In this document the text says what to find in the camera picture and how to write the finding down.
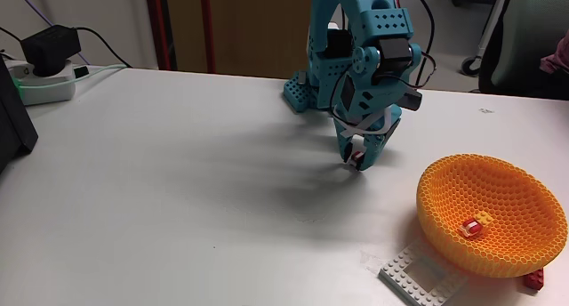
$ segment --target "robotic arm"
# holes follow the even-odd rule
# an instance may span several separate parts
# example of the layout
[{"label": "robotic arm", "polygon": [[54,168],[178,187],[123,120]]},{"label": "robotic arm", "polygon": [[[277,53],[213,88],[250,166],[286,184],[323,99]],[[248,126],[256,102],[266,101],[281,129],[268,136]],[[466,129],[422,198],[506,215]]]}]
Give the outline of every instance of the robotic arm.
[{"label": "robotic arm", "polygon": [[[338,4],[349,29],[328,29]],[[331,112],[341,157],[357,170],[373,165],[399,124],[401,107],[421,105],[421,94],[408,84],[421,61],[412,36],[409,14],[397,0],[312,0],[309,70],[284,85],[284,96],[297,112]],[[352,154],[356,134],[365,150]]]}]

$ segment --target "power strip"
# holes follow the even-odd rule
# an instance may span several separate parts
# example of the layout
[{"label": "power strip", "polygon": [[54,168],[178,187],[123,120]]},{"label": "power strip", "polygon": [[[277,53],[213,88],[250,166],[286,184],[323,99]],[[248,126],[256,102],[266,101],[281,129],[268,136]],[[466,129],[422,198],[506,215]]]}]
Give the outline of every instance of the power strip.
[{"label": "power strip", "polygon": [[[75,79],[71,61],[65,62],[65,68],[57,75],[40,77],[34,75],[34,65],[25,61],[7,60],[6,66],[12,78],[20,81],[22,86],[53,85]],[[75,96],[75,84],[61,85],[51,88],[20,88],[20,97],[26,106],[56,101],[69,101]]]}]

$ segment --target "orange bowl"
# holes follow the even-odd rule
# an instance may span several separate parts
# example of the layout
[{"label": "orange bowl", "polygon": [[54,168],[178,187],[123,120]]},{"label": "orange bowl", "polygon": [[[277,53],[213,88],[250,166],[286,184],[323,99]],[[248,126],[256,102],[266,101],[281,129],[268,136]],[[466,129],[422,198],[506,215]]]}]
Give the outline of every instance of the orange bowl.
[{"label": "orange bowl", "polygon": [[[492,223],[465,238],[459,227],[483,211]],[[555,196],[524,170],[487,156],[454,155],[431,164],[419,181],[417,213],[444,257],[487,277],[538,270],[567,240],[567,220]]]}]

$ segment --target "red pole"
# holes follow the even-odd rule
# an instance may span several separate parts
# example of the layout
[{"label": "red pole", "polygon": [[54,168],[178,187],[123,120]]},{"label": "red pole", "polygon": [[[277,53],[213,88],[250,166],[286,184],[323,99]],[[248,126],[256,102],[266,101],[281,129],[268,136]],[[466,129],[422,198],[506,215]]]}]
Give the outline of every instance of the red pole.
[{"label": "red pole", "polygon": [[213,53],[212,6],[210,0],[202,0],[202,20],[204,23],[205,58],[207,72],[215,74],[215,54]]}]

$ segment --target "door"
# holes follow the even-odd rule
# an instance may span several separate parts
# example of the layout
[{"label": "door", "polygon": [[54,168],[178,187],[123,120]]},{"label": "door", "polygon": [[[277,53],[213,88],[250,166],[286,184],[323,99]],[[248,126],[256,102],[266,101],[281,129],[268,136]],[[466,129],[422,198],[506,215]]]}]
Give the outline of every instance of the door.
[{"label": "door", "polygon": [[[204,71],[204,47],[199,42],[205,42],[199,1],[168,0],[180,70],[199,71],[184,65],[201,65]],[[306,68],[311,1],[210,0],[215,72],[289,78],[294,71]],[[200,7],[198,16],[196,5]],[[185,36],[186,40],[177,40],[177,36]]]}]

